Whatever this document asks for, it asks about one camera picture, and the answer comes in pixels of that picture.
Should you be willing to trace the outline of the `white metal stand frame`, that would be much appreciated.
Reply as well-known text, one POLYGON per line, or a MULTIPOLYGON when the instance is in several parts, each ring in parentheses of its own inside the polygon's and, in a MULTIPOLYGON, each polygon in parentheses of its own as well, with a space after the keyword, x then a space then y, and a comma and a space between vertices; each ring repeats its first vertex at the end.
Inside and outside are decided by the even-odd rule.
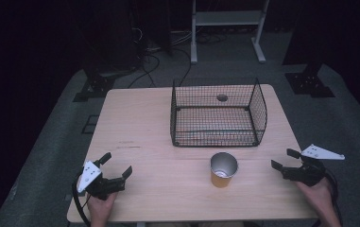
POLYGON ((259 63, 265 63, 266 57, 260 46, 260 40, 266 21, 270 0, 264 0, 259 10, 241 11, 197 11, 197 0, 193 0, 190 63, 197 63, 197 28, 199 26, 257 26, 251 43, 259 63))

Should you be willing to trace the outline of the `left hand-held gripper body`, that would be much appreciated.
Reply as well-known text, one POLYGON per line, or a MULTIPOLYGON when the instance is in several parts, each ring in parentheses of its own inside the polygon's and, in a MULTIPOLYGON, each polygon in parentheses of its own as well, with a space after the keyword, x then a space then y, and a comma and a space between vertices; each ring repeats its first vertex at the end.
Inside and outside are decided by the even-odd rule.
POLYGON ((111 193, 123 191, 127 180, 127 172, 115 179, 103 177, 101 167, 106 160, 86 161, 83 169, 80 171, 77 192, 87 192, 93 197, 105 201, 111 193))

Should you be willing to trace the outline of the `person's right hand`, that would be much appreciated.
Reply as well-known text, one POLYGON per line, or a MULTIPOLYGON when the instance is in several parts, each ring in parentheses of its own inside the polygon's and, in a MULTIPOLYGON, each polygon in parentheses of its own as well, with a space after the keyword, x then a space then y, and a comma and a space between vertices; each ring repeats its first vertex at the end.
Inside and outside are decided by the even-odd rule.
POLYGON ((295 182, 295 185, 315 210, 319 218, 336 216, 332 202, 332 188, 326 178, 323 178, 313 186, 308 186, 301 182, 295 182))

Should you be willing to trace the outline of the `black stand base plate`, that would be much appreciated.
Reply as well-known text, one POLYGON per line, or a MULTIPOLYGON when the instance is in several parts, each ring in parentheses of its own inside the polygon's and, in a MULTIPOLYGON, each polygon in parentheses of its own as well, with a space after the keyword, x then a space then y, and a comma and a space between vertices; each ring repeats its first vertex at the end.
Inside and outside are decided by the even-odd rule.
POLYGON ((85 68, 86 81, 80 92, 76 93, 74 102, 85 102, 90 98, 105 97, 115 83, 114 76, 103 76, 97 68, 85 68))
POLYGON ((323 84, 318 77, 321 63, 308 63, 300 73, 286 73, 285 77, 296 95, 310 95, 311 97, 334 97, 332 90, 323 84))

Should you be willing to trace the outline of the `metal cup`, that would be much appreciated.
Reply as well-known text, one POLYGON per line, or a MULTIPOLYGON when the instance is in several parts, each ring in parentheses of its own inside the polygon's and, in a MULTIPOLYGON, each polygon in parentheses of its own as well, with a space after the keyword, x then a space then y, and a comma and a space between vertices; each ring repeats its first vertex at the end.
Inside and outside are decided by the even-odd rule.
POLYGON ((215 187, 227 187, 238 171, 236 158, 228 152, 218 152, 210 160, 211 182, 215 187))

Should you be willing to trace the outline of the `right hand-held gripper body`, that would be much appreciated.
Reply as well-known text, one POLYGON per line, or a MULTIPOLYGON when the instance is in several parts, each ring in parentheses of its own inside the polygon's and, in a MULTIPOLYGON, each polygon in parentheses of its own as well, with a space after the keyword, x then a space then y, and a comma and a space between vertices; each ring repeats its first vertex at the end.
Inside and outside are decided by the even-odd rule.
POLYGON ((301 182, 313 186, 322 180, 326 175, 326 167, 322 160, 344 160, 344 154, 338 154, 325 148, 311 145, 303 151, 299 151, 301 166, 283 166, 281 172, 286 180, 301 182))

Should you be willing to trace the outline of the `person's left hand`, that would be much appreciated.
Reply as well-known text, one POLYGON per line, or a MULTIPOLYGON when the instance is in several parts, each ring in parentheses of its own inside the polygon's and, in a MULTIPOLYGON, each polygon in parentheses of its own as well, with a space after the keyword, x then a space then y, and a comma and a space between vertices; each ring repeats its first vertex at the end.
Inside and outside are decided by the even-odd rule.
POLYGON ((90 196, 87 206, 90 212, 91 221, 108 221, 116 198, 117 193, 110 194, 104 201, 90 196))

